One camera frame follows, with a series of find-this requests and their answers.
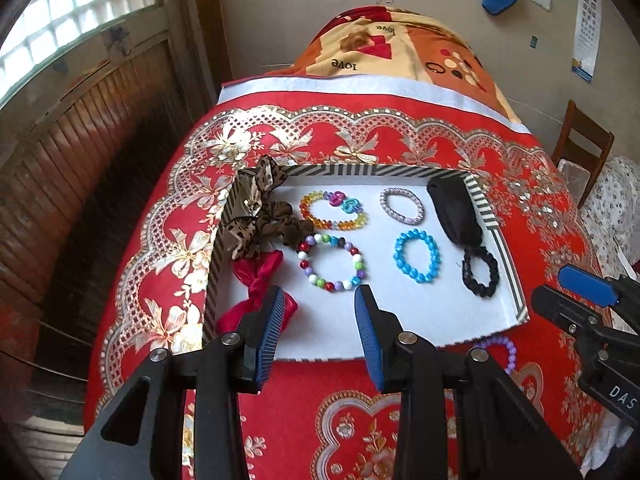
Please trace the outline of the red satin bow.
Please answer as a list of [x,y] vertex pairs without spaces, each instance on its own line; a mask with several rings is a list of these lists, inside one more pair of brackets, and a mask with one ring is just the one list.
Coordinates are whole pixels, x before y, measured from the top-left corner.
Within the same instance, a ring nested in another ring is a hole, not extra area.
[[221,315],[215,324],[218,335],[234,332],[239,327],[244,315],[259,310],[266,298],[271,281],[283,260],[283,252],[276,249],[272,252],[261,252],[256,258],[232,261],[232,273],[246,287],[247,298]]

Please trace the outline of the white floral fabric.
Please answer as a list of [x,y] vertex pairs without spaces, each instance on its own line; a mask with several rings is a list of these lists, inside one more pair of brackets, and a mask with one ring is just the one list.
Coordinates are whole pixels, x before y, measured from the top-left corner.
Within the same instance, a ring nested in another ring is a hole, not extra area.
[[608,160],[579,209],[603,276],[627,274],[639,261],[639,164]]

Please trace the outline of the white striped-edge tray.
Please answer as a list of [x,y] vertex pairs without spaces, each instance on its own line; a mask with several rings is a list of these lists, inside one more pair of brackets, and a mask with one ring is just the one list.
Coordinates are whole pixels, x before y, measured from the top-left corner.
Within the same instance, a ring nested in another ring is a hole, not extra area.
[[[286,181],[270,198],[292,205],[299,218],[299,201],[314,191],[342,191],[362,203],[369,219],[362,229],[347,232],[324,231],[344,236],[363,253],[363,284],[369,285],[378,305],[393,312],[402,326],[431,341],[436,347],[465,344],[494,336],[526,324],[529,313],[511,252],[491,210],[488,196],[474,174],[462,170],[429,166],[319,164],[284,167]],[[241,169],[222,198],[221,223],[248,214],[250,185],[255,168]],[[462,281],[463,249],[450,242],[437,218],[427,183],[431,178],[460,177],[473,202],[476,221],[483,231],[483,246],[498,262],[499,283],[488,298],[475,296]],[[386,188],[404,188],[416,194],[425,209],[418,226],[405,226],[390,218],[381,207],[380,194]],[[417,283],[402,272],[393,258],[401,232],[418,229],[434,238],[440,255],[434,280]],[[205,341],[216,337],[218,318],[247,298],[247,286],[231,270],[233,236],[218,229],[209,263],[205,295]],[[310,284],[299,267],[295,249],[283,247],[280,238],[267,242],[264,250],[280,249],[283,262],[270,282],[288,292],[298,303],[297,311],[283,331],[276,359],[351,360],[362,357],[354,312],[354,291],[326,292]],[[312,270],[319,278],[336,281],[356,274],[352,256],[337,247],[310,248]]]

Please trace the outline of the red gold floral tablecloth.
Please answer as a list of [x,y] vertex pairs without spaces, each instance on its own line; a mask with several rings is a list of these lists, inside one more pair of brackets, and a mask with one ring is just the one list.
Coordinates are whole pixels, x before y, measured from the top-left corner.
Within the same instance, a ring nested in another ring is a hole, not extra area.
[[[233,81],[160,176],[122,259],[91,359],[93,422],[150,351],[197,349],[224,201],[262,155],[462,169],[477,177],[525,290],[565,263],[597,270],[566,185],[502,92],[477,75],[455,84],[390,76],[269,75]],[[284,362],[241,403],[254,479],[387,479],[399,404],[361,361]]]

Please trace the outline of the leopard print bow scrunchie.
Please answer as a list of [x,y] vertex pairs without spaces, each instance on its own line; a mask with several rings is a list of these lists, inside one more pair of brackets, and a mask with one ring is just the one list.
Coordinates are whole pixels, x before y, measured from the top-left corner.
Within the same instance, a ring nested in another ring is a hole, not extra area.
[[257,258],[262,245],[275,238],[280,238],[285,247],[297,249],[308,236],[316,234],[314,224],[297,218],[290,203],[270,198],[287,178],[272,157],[262,155],[258,159],[245,206],[248,214],[222,224],[230,235],[229,252],[233,261]]

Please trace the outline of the black fabric pouch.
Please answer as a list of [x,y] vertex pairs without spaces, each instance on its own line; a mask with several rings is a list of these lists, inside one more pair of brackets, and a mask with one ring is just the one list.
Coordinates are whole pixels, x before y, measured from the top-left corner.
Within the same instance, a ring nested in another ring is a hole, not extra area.
[[434,177],[426,189],[450,242],[460,247],[480,247],[483,231],[462,177]]

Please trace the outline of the wooden chair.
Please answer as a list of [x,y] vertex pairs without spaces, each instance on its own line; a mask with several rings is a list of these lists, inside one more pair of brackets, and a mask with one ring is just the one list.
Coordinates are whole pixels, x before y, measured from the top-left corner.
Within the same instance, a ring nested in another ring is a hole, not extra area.
[[558,142],[551,159],[565,179],[570,195],[580,208],[604,167],[614,134],[599,126],[569,100]]

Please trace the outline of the orange love print blanket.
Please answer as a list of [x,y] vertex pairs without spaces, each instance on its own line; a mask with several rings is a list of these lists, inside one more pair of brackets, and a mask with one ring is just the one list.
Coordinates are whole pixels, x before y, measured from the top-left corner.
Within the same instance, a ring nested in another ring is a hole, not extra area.
[[286,76],[391,76],[434,84],[480,102],[519,122],[480,59],[452,29],[434,18],[362,6],[338,14],[291,65]]

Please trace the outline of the window with frosted glass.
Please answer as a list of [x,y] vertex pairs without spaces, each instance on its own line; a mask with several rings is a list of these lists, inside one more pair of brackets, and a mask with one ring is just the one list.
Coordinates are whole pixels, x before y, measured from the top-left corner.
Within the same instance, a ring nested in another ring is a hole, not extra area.
[[30,0],[1,44],[1,101],[55,55],[112,21],[156,0]]

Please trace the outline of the wall calendar poster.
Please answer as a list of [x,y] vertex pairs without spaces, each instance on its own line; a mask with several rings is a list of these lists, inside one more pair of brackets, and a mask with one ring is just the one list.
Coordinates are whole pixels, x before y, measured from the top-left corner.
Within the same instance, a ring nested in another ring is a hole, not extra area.
[[602,22],[602,0],[578,0],[572,71],[592,81],[596,69]]

